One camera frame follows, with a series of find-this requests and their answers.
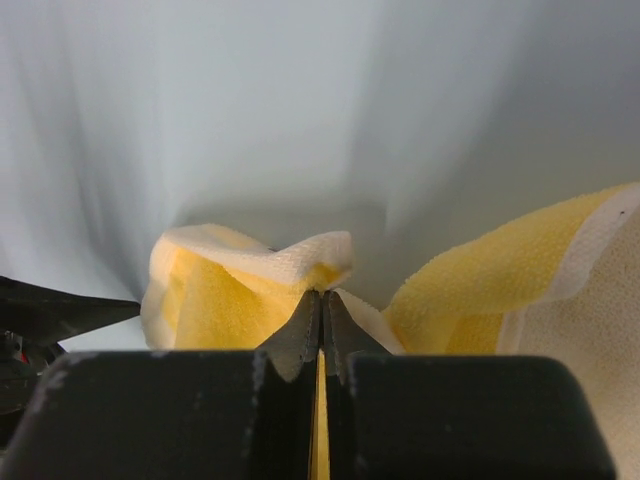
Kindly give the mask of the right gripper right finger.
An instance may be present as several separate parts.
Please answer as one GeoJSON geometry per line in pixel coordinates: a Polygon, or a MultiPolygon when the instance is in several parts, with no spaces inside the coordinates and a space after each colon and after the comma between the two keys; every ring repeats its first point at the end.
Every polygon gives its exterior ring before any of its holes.
{"type": "Polygon", "coordinates": [[[612,479],[581,386],[540,356],[394,355],[322,299],[333,479],[612,479]]]}

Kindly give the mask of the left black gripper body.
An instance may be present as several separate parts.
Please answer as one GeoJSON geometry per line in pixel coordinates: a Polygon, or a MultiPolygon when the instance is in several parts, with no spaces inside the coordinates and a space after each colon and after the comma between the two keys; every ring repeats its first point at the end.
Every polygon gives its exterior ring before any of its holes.
{"type": "Polygon", "coordinates": [[[54,343],[41,346],[8,330],[1,331],[1,414],[26,407],[39,376],[65,350],[54,343]]]}

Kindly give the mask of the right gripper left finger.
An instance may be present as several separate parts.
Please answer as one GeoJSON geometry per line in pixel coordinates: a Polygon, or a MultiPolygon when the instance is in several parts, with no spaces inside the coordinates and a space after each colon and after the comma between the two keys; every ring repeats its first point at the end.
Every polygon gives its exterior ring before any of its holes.
{"type": "Polygon", "coordinates": [[[86,352],[38,382],[5,479],[308,479],[320,297],[253,350],[86,352]]]}

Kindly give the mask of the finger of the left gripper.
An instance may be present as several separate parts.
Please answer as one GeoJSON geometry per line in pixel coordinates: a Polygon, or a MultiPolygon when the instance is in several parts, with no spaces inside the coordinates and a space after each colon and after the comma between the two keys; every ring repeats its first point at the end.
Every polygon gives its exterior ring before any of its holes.
{"type": "Polygon", "coordinates": [[[49,346],[138,316],[130,300],[75,295],[1,278],[1,329],[49,346]]]}

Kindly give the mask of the yellow towel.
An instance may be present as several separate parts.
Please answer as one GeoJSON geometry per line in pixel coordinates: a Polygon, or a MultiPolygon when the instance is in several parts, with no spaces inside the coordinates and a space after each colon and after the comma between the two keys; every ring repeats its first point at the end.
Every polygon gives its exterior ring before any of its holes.
{"type": "MultiPolygon", "coordinates": [[[[252,349],[309,291],[339,289],[344,231],[281,251],[204,224],[152,249],[141,323],[153,349],[252,349]]],[[[355,322],[394,354],[543,355],[578,378],[618,475],[639,475],[639,186],[582,195],[444,252],[378,310],[342,292],[355,322]]]]}

